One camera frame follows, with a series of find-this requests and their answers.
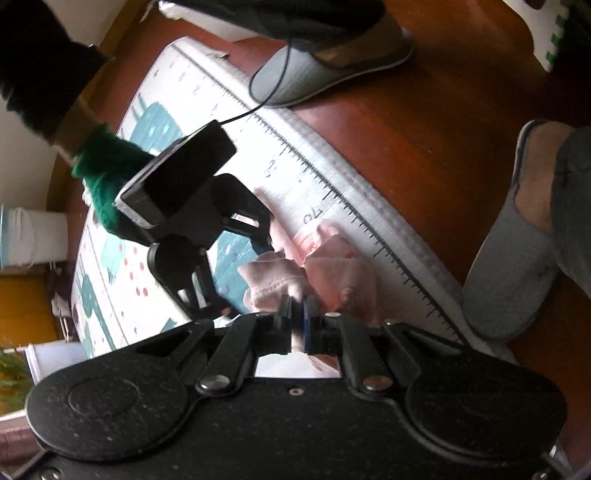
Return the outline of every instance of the slipper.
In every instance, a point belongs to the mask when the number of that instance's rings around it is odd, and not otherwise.
[[[345,80],[370,72],[397,67],[407,61],[414,51],[411,33],[405,28],[402,34],[407,41],[399,51],[376,60],[368,60],[353,67],[335,69],[327,67],[311,53],[291,49],[290,60],[281,86],[267,103],[268,107],[282,108],[303,102]],[[249,92],[253,100],[263,103],[277,86],[285,67],[288,47],[279,50],[256,72]]]
[[[515,207],[530,133],[546,122],[533,120],[521,130],[511,189],[464,285],[464,317],[486,340],[507,342],[522,333],[558,273],[551,236],[528,223]]]

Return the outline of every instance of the wooden floor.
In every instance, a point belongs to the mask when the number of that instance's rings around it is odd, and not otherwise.
[[[501,0],[387,5],[415,35],[412,61],[352,80],[296,110],[464,282],[504,202],[520,128],[539,117],[591,124],[591,75],[569,62],[548,75],[531,54],[525,24]],[[104,121],[118,127],[159,52],[183,35],[228,51],[230,61],[248,73],[281,45],[262,38],[228,44],[153,12],[126,35],[98,86],[92,106]],[[75,183],[69,188],[70,220],[79,227],[81,189]],[[591,301],[561,278],[540,318],[511,345],[520,362],[565,392],[569,423],[563,442],[576,465],[591,457],[590,343]]]

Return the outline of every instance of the pink towel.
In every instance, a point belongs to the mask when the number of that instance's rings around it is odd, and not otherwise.
[[[271,238],[279,252],[238,268],[249,286],[244,305],[250,311],[272,312],[284,294],[300,301],[314,295],[321,313],[350,313],[368,325],[379,322],[374,272],[335,223],[313,220],[290,239],[274,219]]]

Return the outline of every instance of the printed number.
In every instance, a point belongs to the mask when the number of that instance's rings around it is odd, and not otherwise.
[[[265,170],[265,178],[268,179],[276,169],[277,169],[277,167],[275,166],[275,159],[272,159],[269,162],[269,166]]]
[[[306,215],[304,217],[304,223],[310,223],[312,220],[318,218],[323,213],[324,212],[322,211],[321,208],[319,208],[318,210],[316,210],[315,208],[312,208],[312,213],[309,213],[308,215]]]

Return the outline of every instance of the white wall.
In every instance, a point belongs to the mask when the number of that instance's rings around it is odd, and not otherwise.
[[[46,0],[70,36],[99,44],[126,0]],[[0,203],[45,209],[55,152],[0,105]]]

